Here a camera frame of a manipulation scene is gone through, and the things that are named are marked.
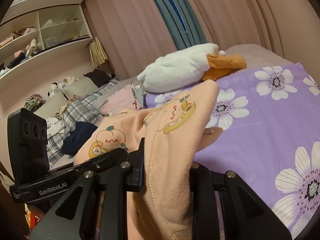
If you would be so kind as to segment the peach cartoon print garment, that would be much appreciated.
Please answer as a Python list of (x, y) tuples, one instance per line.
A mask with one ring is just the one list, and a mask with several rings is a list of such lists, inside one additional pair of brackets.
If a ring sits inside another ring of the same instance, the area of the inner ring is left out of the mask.
[(189, 171), (195, 153), (222, 133), (207, 128), (218, 93), (208, 80), (159, 107), (105, 117), (77, 152), (75, 165), (116, 148), (135, 151), (144, 140), (144, 188), (127, 194), (129, 239), (191, 239)]

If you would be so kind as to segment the grey folded garment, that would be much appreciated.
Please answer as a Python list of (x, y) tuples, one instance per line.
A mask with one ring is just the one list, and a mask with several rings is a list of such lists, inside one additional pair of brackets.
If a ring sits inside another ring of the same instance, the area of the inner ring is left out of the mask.
[(139, 103), (140, 109), (144, 109), (145, 108), (145, 106), (144, 106), (144, 95), (145, 95), (144, 89), (140, 86), (135, 86), (133, 89), (133, 92), (134, 92), (134, 95), (135, 95), (137, 102)]

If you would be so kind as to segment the dark brown cushion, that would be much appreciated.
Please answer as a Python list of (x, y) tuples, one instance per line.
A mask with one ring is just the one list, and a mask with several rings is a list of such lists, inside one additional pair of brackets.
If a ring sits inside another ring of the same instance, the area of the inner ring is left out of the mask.
[(111, 73), (110, 75), (106, 74), (103, 70), (95, 69), (92, 72), (83, 75), (84, 77), (88, 77), (91, 81), (98, 87), (102, 87), (103, 85), (109, 83), (116, 75)]

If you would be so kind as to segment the pink folded garment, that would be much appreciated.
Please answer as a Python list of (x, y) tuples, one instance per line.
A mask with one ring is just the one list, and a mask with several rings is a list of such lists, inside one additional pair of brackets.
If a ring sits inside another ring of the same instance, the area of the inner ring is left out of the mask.
[(101, 113), (103, 115), (116, 115), (124, 109), (140, 109), (134, 90), (131, 85), (126, 85), (122, 89), (116, 91), (107, 98), (107, 102), (103, 105)]

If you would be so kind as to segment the teal curtain strip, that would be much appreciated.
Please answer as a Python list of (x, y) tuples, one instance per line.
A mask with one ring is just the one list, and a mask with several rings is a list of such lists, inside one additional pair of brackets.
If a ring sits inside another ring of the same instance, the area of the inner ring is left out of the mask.
[(187, 0), (154, 0), (178, 50), (206, 43), (200, 23)]

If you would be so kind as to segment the grey plaid blanket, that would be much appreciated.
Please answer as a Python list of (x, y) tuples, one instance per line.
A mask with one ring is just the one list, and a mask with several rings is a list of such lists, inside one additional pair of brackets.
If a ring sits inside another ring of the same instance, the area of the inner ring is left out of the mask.
[(49, 161), (49, 167), (53, 166), (62, 158), (62, 146), (63, 141), (70, 135), (70, 132), (75, 130), (77, 122), (89, 122), (97, 125), (103, 118), (98, 110), (94, 107), (94, 102), (99, 96), (110, 92), (112, 88), (120, 83), (116, 77), (114, 77), (109, 83), (100, 87), (97, 91), (88, 94), (80, 99), (72, 101), (63, 113), (62, 124), (65, 131), (57, 133), (48, 139), (47, 155)]

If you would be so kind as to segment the purple floral bed sheet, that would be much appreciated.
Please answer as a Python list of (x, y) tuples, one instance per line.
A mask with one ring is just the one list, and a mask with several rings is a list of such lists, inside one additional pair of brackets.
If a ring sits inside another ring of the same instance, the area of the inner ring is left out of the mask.
[(216, 83), (207, 128), (222, 133), (195, 153), (193, 163), (237, 173), (291, 239), (319, 239), (317, 83), (301, 64), (249, 70)]

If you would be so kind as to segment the dark navy garment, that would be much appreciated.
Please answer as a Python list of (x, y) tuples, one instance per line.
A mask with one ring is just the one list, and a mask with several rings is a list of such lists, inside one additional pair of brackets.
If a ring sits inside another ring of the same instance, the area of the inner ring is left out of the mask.
[(97, 128), (95, 124), (90, 122), (77, 122), (75, 129), (63, 140), (61, 152), (66, 155), (75, 156)]

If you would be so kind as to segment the white orange plush goose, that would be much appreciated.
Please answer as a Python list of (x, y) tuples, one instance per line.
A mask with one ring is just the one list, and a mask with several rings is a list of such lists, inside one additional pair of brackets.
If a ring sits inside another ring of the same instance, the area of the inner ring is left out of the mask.
[(137, 80), (149, 93), (165, 93), (200, 81), (216, 81), (245, 68), (242, 56), (226, 56), (217, 44), (204, 43), (157, 58)]

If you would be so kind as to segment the yellow tassel bundle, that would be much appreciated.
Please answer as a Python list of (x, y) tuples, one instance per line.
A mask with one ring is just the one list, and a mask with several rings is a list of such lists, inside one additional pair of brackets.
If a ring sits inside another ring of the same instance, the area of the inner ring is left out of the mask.
[(93, 67), (95, 69), (99, 69), (101, 65), (108, 61), (108, 57), (103, 49), (103, 46), (101, 45), (99, 39), (95, 37), (89, 43), (88, 47)]

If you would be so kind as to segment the white wall shelf unit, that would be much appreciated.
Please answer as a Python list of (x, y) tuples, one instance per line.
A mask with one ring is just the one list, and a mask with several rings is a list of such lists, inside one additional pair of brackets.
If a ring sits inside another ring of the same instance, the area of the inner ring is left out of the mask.
[(92, 34), (79, 4), (33, 10), (1, 23), (1, 90), (34, 67), (79, 48)]

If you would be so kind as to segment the pink curtain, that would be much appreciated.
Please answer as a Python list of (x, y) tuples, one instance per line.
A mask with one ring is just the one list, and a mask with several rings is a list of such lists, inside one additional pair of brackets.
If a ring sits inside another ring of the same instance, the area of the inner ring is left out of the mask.
[[(187, 0), (207, 42), (256, 44), (319, 79), (319, 15), (309, 0)], [(176, 51), (155, 0), (84, 0), (86, 20), (119, 79)]]

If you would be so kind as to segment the beige pillow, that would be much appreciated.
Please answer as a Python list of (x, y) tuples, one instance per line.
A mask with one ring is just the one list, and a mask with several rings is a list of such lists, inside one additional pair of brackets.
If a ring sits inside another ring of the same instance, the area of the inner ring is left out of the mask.
[(72, 96), (76, 95), (83, 98), (97, 90), (98, 87), (94, 82), (90, 78), (84, 77), (54, 94), (34, 114), (44, 119), (54, 117), (62, 106), (67, 105)]

